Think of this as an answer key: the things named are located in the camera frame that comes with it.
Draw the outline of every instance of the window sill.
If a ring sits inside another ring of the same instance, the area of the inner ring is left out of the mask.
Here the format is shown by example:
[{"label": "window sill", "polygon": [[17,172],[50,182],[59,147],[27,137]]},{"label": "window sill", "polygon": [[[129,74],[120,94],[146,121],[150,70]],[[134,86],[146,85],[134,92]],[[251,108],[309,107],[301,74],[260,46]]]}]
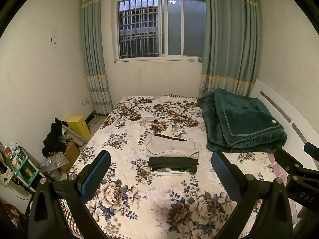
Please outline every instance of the window sill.
[{"label": "window sill", "polygon": [[151,60],[189,61],[189,62],[202,63],[202,62],[198,61],[197,58],[170,58],[170,57],[125,58],[125,59],[114,60],[114,63],[119,63],[119,62],[131,62],[131,61],[151,61]]}]

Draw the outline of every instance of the white wall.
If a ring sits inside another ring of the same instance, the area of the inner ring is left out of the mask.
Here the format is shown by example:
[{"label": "white wall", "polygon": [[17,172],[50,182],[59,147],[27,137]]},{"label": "white wall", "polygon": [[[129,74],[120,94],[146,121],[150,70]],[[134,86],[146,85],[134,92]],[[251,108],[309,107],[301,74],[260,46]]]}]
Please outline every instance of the white wall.
[{"label": "white wall", "polygon": [[112,0],[101,0],[104,61],[113,105],[125,96],[177,94],[197,96],[202,63],[147,60],[114,63]]},{"label": "white wall", "polygon": [[288,100],[319,133],[319,36],[293,0],[258,0],[258,79]]},{"label": "white wall", "polygon": [[55,117],[92,112],[82,106],[90,92],[80,12],[81,0],[28,0],[0,39],[0,139],[20,143],[38,163]]}]

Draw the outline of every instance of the metal security grille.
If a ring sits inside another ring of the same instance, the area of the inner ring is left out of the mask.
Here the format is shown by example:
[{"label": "metal security grille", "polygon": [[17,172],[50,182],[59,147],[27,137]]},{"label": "metal security grille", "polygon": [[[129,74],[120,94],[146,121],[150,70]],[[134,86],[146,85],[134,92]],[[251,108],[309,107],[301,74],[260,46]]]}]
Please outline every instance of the metal security grille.
[{"label": "metal security grille", "polygon": [[158,57],[158,0],[118,3],[121,58]]}]

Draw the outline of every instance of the bed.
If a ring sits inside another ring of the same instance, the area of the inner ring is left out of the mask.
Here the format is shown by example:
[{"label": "bed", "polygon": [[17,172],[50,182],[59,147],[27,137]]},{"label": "bed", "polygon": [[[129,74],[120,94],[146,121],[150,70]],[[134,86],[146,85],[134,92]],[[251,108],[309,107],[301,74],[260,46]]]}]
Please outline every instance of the bed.
[{"label": "bed", "polygon": [[[197,141],[197,173],[187,177],[152,175],[145,156],[148,133]],[[112,163],[87,208],[109,238],[213,238],[232,213],[227,196],[211,165],[206,130],[195,97],[126,97],[116,106],[81,152],[70,172],[79,173],[101,150]],[[225,153],[243,173],[272,181],[286,173],[273,154]],[[249,233],[261,202],[255,205],[241,236]],[[61,207],[74,235],[81,237],[65,201]]]}]

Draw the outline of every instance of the metal screw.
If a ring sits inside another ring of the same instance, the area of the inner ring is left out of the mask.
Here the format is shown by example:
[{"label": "metal screw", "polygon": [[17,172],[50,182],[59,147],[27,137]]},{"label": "metal screw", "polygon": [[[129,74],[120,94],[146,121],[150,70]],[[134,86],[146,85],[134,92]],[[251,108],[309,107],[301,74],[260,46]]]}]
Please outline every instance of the metal screw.
[{"label": "metal screw", "polygon": [[250,173],[246,174],[246,179],[249,181],[252,181],[254,179],[254,176]]},{"label": "metal screw", "polygon": [[281,184],[282,183],[282,179],[278,177],[278,178],[276,178],[276,182]]},{"label": "metal screw", "polygon": [[46,183],[47,182],[47,178],[41,178],[41,180],[40,180],[40,183],[41,184],[44,184],[44,183]]},{"label": "metal screw", "polygon": [[75,173],[72,173],[71,175],[69,175],[70,181],[74,181],[76,178],[77,178],[77,175]]}]

